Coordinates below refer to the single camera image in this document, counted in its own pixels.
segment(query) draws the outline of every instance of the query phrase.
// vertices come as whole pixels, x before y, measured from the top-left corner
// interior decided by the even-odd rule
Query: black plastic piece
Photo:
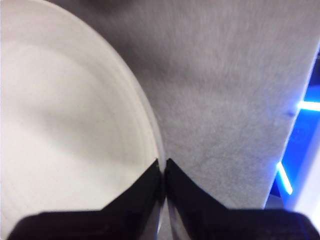
[[[176,208],[192,240],[320,239],[309,219],[299,213],[227,209],[198,187],[172,159],[166,163],[165,185],[168,203]],[[175,240],[181,239],[175,229],[172,231]]]
[[[102,210],[28,216],[15,226],[8,239],[156,239],[164,200],[162,182],[156,160],[130,188]]]

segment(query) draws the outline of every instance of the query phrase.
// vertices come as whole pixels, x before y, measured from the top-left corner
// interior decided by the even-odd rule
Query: white bowl
[[[1,2],[1,238],[42,211],[100,209],[156,159],[134,75],[94,30],[45,1]]]

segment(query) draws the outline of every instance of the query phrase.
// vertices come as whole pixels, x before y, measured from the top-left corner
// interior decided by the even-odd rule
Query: gray carpet
[[[264,206],[318,50],[319,0],[52,2],[123,57],[167,157],[227,207]]]

